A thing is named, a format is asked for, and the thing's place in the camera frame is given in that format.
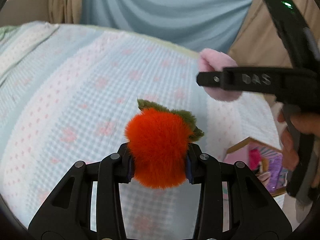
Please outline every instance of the light blue curtain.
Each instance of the light blue curtain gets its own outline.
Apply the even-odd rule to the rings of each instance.
[[[226,52],[252,0],[83,0],[82,24],[134,31],[200,51]]]

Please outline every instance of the beige curtain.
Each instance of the beige curtain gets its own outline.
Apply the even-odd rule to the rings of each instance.
[[[320,38],[320,10],[314,0],[293,0],[316,40]],[[291,67],[289,56],[277,36],[267,7],[253,0],[235,42],[229,50],[238,65]]]
[[[49,0],[50,23],[80,23],[82,0]]]

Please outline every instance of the pink fuzzy object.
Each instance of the pink fuzzy object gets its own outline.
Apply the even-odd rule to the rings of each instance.
[[[237,67],[237,63],[227,54],[213,50],[204,49],[200,52],[198,69],[200,72],[222,71],[224,67]],[[233,101],[238,99],[241,91],[226,91],[221,88],[204,87],[207,94],[219,101]]]
[[[250,150],[249,151],[249,168],[250,170],[254,171],[259,163],[261,162],[261,155],[259,150]]]

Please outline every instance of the orange plush fruit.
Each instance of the orange plush fruit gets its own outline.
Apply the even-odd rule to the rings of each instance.
[[[142,109],[127,124],[125,136],[134,158],[134,177],[151,188],[168,188],[185,179],[185,159],[193,130],[178,115]]]

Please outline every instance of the bed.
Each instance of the bed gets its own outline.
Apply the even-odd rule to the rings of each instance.
[[[0,29],[0,193],[25,228],[73,163],[100,161],[125,142],[137,98],[192,111],[205,132],[202,151],[220,161],[249,136],[280,147],[262,95],[215,101],[195,83],[196,52],[130,31],[39,21]],[[199,193],[188,183],[121,185],[128,238],[192,238]],[[92,230],[94,201],[93,192]],[[227,202],[224,212],[227,229]]]

